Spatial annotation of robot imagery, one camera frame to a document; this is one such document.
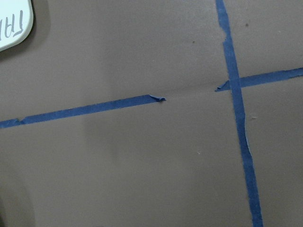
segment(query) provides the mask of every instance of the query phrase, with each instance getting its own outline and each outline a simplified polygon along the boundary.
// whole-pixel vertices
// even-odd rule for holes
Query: tape strip
[[[230,87],[232,90],[233,107],[237,123],[237,131],[241,147],[241,155],[245,173],[246,186],[250,201],[250,212],[252,214],[252,224],[254,227],[263,227],[261,207],[259,202],[256,175],[252,156],[248,147],[245,132],[245,111],[240,86],[240,77],[236,61],[236,55],[232,43],[232,35],[229,25],[229,19],[223,0],[216,0],[218,18],[220,27],[226,33],[226,39],[223,42],[224,54],[229,74]]]
[[[135,105],[143,105],[143,104],[162,102],[162,101],[166,101],[166,99],[163,97],[155,97],[151,95],[137,96],[137,97],[120,99],[106,103],[99,103],[94,105],[76,107],[73,109],[59,110],[50,113],[28,116],[21,121],[17,118],[7,121],[2,121],[0,122],[0,128],[9,128],[9,127],[19,126],[24,124],[46,122],[60,118],[74,117],[84,114],[91,114],[91,113],[97,113],[107,110],[121,109]]]
[[[278,82],[282,80],[291,79],[294,77],[303,76],[303,68],[294,69],[294,70],[284,70],[284,71],[276,71],[263,73],[259,75],[249,76],[240,78],[241,87],[250,87],[259,84],[266,84],[272,82]],[[224,84],[220,85],[215,91],[227,91],[231,89],[231,85],[229,80]]]

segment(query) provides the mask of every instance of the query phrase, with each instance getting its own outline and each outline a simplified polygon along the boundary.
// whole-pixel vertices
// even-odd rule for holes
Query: blue tape
[[[301,77],[303,76],[303,68],[294,69],[294,70],[284,70],[284,71],[276,71],[276,72],[269,72],[263,73],[259,75],[249,76],[240,78],[241,87],[250,87],[259,84],[266,84],[272,82],[278,82],[282,80],[291,79],[294,77]],[[219,91],[227,91],[231,89],[231,85],[229,80],[226,81],[224,84],[220,85],[216,92]]]
[[[242,99],[237,60],[232,43],[229,19],[223,0],[216,0],[216,6],[220,27],[226,33],[226,39],[223,42],[224,54],[229,74],[230,87],[232,90],[233,108],[235,111],[235,119],[237,123],[237,131],[243,160],[245,180],[250,201],[252,224],[253,227],[263,227],[256,175],[245,132],[245,111]]]
[[[107,110],[121,109],[135,105],[143,105],[143,104],[162,102],[162,101],[166,101],[166,99],[163,97],[156,97],[151,95],[137,96],[133,98],[120,99],[106,103],[99,103],[94,105],[76,107],[73,109],[59,110],[50,113],[28,116],[21,121],[17,118],[7,121],[2,121],[0,122],[0,128],[9,128],[9,127],[19,126],[24,124],[46,122],[60,118],[73,117],[73,116],[79,116],[84,114],[91,114],[91,113],[97,113]]]

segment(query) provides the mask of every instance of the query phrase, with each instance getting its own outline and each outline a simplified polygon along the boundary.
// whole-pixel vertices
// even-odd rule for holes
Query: gray floor
[[[241,77],[302,67],[299,0],[226,0]],[[7,227],[250,227],[214,0],[34,0],[0,53],[0,121],[153,94],[164,103],[0,130]],[[302,78],[243,89],[266,227],[301,227]]]

